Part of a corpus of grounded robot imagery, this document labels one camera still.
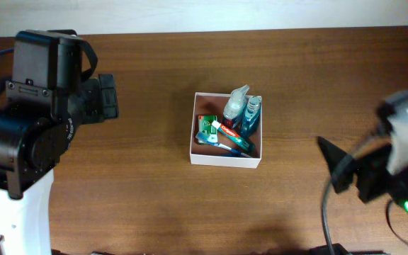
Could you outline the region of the green white soap box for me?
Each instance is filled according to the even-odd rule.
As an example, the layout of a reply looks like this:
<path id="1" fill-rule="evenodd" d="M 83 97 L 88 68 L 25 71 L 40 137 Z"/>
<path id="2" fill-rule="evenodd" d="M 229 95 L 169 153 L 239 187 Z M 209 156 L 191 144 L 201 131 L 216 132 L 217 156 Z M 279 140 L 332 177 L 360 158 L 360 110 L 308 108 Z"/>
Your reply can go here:
<path id="1" fill-rule="evenodd" d="M 209 135 L 211 142 L 218 142 L 217 129 L 212 126 L 214 120 L 217 120 L 216 115 L 199 115 L 198 129 L 200 132 Z"/>

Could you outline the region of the blue white toothbrush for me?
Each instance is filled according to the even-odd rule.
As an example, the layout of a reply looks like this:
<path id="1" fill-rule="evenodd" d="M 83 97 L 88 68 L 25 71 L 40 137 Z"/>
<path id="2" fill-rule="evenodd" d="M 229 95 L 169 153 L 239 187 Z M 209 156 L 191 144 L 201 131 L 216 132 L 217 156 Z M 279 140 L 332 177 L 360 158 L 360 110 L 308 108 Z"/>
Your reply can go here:
<path id="1" fill-rule="evenodd" d="M 221 148 L 221 149 L 225 149 L 225 150 L 227 150 L 227 151 L 229 151 L 229 152 L 231 152 L 231 153 L 233 153 L 233 154 L 235 154 L 235 155 L 238 155 L 238 156 L 242 156 L 242 157 L 246 157 L 246 158 L 251 158 L 250 155 L 248 155 L 248 154 L 246 154 L 246 153 L 244 153 L 244 152 L 240 152 L 240 151 L 237 150 L 237 149 L 233 149 L 233 148 L 231 148 L 231 147 L 229 147 L 229 146 L 227 146 L 227 145 L 225 145 L 225 144 L 222 144 L 222 143 L 219 143 L 219 142 L 211 142 L 211 141 L 210 141 L 210 136 L 209 136 L 209 135 L 206 135 L 206 134 L 203 133 L 203 132 L 198 132 L 198 133 L 196 134 L 195 138 L 196 138 L 198 141 L 203 142 L 204 144 L 212 145 L 212 146 L 214 146 L 214 147 L 219 147 L 219 148 Z"/>

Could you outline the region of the blue disposable razor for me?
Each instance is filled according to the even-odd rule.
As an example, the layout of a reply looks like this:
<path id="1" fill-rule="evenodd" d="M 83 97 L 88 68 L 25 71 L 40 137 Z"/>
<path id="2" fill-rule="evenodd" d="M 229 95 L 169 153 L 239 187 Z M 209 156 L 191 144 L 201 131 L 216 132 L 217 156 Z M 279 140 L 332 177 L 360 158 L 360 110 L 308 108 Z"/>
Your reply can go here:
<path id="1" fill-rule="evenodd" d="M 235 154 L 235 153 L 228 153 L 228 154 L 223 154 L 223 155 L 220 155 L 220 156 L 221 157 L 244 157 L 241 154 Z"/>

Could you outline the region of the clear foaming soap pump bottle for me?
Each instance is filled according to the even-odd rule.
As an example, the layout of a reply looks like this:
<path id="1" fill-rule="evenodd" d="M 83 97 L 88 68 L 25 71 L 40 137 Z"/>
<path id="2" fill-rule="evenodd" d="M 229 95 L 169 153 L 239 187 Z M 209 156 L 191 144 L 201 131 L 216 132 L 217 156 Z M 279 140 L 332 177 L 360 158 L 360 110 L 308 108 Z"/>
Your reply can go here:
<path id="1" fill-rule="evenodd" d="M 235 129 L 239 124 L 242 112 L 247 104 L 246 94 L 249 85 L 244 85 L 231 92 L 227 104 L 223 110 L 222 124 L 231 129 Z"/>

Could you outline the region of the white open cardboard box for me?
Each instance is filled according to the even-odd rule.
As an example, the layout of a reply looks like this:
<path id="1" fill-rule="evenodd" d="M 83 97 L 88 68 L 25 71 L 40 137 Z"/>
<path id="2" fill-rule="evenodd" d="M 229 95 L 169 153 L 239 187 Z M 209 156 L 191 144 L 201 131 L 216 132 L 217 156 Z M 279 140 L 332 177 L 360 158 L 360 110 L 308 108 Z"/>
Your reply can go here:
<path id="1" fill-rule="evenodd" d="M 260 108 L 259 125 L 249 137 L 249 141 L 254 144 L 254 150 L 249 153 L 251 158 L 235 157 L 233 153 L 226 149 L 197 142 L 198 116 L 216 115 L 218 120 L 221 121 L 229 97 L 230 95 L 227 93 L 195 93 L 189 147 L 190 162 L 199 165 L 255 169 L 261 162 L 263 154 L 263 106 Z"/>

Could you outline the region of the green red toothpaste tube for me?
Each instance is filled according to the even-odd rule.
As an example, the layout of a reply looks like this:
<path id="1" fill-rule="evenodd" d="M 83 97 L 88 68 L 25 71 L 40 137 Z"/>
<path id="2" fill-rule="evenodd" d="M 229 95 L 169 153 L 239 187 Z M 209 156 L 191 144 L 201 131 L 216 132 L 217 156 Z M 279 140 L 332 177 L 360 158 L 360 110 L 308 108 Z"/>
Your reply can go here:
<path id="1" fill-rule="evenodd" d="M 254 144 L 252 144 L 245 138 L 241 137 L 234 130 L 229 129 L 222 123 L 219 123 L 218 121 L 214 120 L 212 121 L 212 126 L 216 128 L 219 132 L 221 132 L 224 136 L 233 141 L 236 145 L 241 147 L 244 151 L 251 153 L 254 150 L 255 148 Z"/>

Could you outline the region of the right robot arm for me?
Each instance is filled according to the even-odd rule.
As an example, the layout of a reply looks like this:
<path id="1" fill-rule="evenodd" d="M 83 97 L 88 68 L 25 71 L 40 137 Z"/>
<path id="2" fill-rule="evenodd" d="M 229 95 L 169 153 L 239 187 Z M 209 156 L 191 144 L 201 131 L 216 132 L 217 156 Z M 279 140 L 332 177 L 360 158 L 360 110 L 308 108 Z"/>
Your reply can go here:
<path id="1" fill-rule="evenodd" d="M 332 182 L 334 191 L 342 193 L 355 183 L 363 203 L 387 193 L 408 213 L 408 165 L 398 174 L 389 173 L 387 162 L 391 151 L 392 146 L 387 144 L 360 158 L 351 158 L 342 175 Z"/>

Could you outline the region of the teal mouthwash bottle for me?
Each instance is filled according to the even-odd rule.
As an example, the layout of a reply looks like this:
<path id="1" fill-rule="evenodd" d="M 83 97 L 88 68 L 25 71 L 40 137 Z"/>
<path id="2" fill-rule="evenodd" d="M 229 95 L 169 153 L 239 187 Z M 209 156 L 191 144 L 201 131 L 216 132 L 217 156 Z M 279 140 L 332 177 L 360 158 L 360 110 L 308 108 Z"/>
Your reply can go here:
<path id="1" fill-rule="evenodd" d="M 248 138 L 256 131 L 259 124 L 261 104 L 262 99 L 260 96 L 252 96 L 248 100 L 240 129 L 240 135 L 243 138 Z"/>

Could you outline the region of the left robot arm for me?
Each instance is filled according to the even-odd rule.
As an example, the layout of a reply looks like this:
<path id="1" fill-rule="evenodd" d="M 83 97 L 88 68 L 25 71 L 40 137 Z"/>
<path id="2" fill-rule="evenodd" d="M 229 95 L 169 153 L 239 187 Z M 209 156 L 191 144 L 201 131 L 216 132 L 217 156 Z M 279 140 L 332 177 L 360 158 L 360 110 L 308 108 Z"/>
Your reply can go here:
<path id="1" fill-rule="evenodd" d="M 0 80 L 0 254 L 51 254 L 54 170 L 82 125 L 119 115 L 115 79 L 96 74 L 74 30 L 23 30 Z"/>

